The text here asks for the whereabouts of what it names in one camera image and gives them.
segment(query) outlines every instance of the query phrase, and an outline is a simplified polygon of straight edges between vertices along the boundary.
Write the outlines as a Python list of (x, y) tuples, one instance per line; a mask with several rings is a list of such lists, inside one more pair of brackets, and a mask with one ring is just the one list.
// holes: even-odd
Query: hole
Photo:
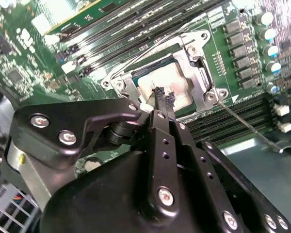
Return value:
[(207, 37), (208, 37), (208, 35), (207, 35), (206, 33), (203, 33), (203, 34), (202, 34), (202, 38), (203, 38), (203, 40), (206, 40)]
[(133, 110), (133, 111), (137, 111), (138, 110), (138, 108), (135, 105), (133, 105), (132, 103), (129, 104), (129, 108), (131, 110)]
[(110, 83), (107, 82), (107, 81), (105, 81), (105, 82), (103, 82), (103, 85), (104, 85), (105, 87), (108, 87), (108, 86), (110, 85)]
[(164, 139), (163, 140), (163, 143), (166, 144), (166, 145), (168, 145), (169, 144), (169, 141), (167, 139)]
[(163, 158), (164, 158), (164, 159), (169, 159), (169, 155), (168, 155), (166, 152), (164, 152), (164, 153), (163, 153)]
[(211, 179), (211, 180), (213, 179), (213, 175), (210, 172), (207, 173), (207, 176), (209, 179)]

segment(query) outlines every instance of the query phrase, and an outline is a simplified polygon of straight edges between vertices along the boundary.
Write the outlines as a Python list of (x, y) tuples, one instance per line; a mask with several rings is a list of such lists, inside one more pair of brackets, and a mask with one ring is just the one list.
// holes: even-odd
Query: capacitor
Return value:
[(260, 31), (259, 33), (259, 37), (262, 40), (272, 40), (274, 39), (276, 36), (276, 30), (275, 29), (263, 29), (262, 31)]
[(272, 73), (277, 73), (281, 69), (281, 64), (278, 62), (271, 61), (267, 63), (266, 70)]
[(276, 94), (278, 92), (278, 87), (273, 83), (268, 83), (266, 89), (270, 94)]
[(0, 0), (0, 6), (4, 9), (15, 8), (17, 5), (17, 0)]
[(279, 48), (275, 45), (267, 45), (263, 48), (263, 53), (269, 57), (276, 57), (279, 53)]
[(270, 25), (274, 20), (274, 15), (271, 12), (265, 12), (257, 15), (256, 23), (259, 25)]

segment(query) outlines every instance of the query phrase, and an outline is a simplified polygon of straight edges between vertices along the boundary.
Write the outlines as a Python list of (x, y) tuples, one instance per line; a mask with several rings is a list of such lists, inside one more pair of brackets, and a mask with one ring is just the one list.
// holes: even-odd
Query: metal rod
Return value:
[(242, 119), (239, 115), (234, 113), (232, 110), (230, 110), (227, 106), (225, 106), (222, 102), (218, 101), (218, 104), (223, 107), (227, 112), (229, 112), (233, 117), (235, 117), (237, 120), (239, 120), (242, 124), (244, 124), (248, 129), (251, 130), (252, 133), (254, 133), (260, 140), (262, 140), (265, 144), (267, 144), (270, 148), (272, 148), (274, 151), (278, 153), (282, 153), (283, 149), (280, 148), (278, 145), (276, 145), (271, 140), (267, 139), (265, 136), (263, 136), (259, 131), (257, 131), (252, 125), (250, 125), (247, 121)]

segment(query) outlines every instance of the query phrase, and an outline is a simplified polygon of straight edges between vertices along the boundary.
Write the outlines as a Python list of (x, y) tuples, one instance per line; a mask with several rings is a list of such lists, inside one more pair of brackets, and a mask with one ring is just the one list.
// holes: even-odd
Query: metal lever arm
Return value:
[[(19, 150), (51, 168), (66, 169), (84, 149), (96, 144), (106, 126), (135, 121), (140, 115), (128, 99), (31, 105), (15, 112), (10, 135)], [(46, 118), (49, 124), (34, 126), (31, 119), (36, 116)], [(66, 133), (66, 141), (60, 133)]]

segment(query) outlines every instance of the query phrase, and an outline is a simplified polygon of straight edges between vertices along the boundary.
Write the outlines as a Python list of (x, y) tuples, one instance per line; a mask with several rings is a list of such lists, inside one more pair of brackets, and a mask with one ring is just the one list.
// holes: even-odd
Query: silver screw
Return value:
[(179, 126), (180, 126), (180, 128), (182, 128), (183, 130), (185, 130), (185, 129), (186, 129), (185, 125), (184, 125), (184, 124), (182, 124), (182, 123), (179, 123)]
[(276, 229), (277, 228), (276, 223), (274, 222), (274, 220), (269, 215), (265, 215), (264, 217), (265, 217), (265, 220), (266, 220), (267, 224), (271, 228), (273, 228), (273, 229)]
[(103, 85), (104, 85), (105, 87), (108, 87), (108, 86), (110, 85), (110, 83), (107, 82), (107, 81), (105, 81), (105, 82), (103, 82)]
[(165, 119), (165, 116), (163, 115), (163, 113), (158, 112), (157, 115), (158, 115), (160, 118)]
[(236, 221), (236, 219), (234, 218), (234, 216), (230, 212), (224, 211), (223, 212), (223, 217), (224, 217), (225, 222), (228, 224), (228, 226), (231, 229), (236, 230), (238, 228), (237, 221)]
[(77, 137), (71, 131), (64, 131), (58, 135), (58, 139), (60, 142), (65, 145), (73, 145), (77, 142)]
[(196, 50), (196, 48), (195, 48), (193, 45), (190, 45), (190, 46), (188, 47), (188, 54), (189, 54), (190, 56), (192, 56), (192, 57), (195, 57), (195, 56), (196, 56), (196, 54), (197, 54), (197, 50)]
[(283, 229), (287, 230), (289, 228), (287, 223), (282, 219), (282, 217), (277, 216), (277, 220)]
[(206, 40), (207, 38), (208, 38), (208, 35), (207, 35), (206, 33), (203, 33), (203, 34), (202, 34), (202, 39), (203, 39), (203, 40)]
[(212, 149), (212, 145), (209, 142), (206, 142), (205, 144), (209, 149)]
[(159, 198), (164, 205), (171, 206), (174, 203), (173, 195), (165, 188), (159, 189)]
[(206, 94), (206, 99), (207, 99), (208, 101), (212, 101), (213, 98), (214, 98), (214, 94), (213, 94), (213, 93), (208, 92), (208, 93)]
[(45, 128), (49, 125), (49, 120), (44, 116), (33, 116), (30, 123), (38, 128)]
[(129, 107), (131, 110), (133, 110), (133, 111), (137, 111), (137, 110), (138, 110), (138, 108), (137, 108), (135, 105), (133, 105), (132, 103), (130, 103), (130, 104), (128, 105), (128, 107)]

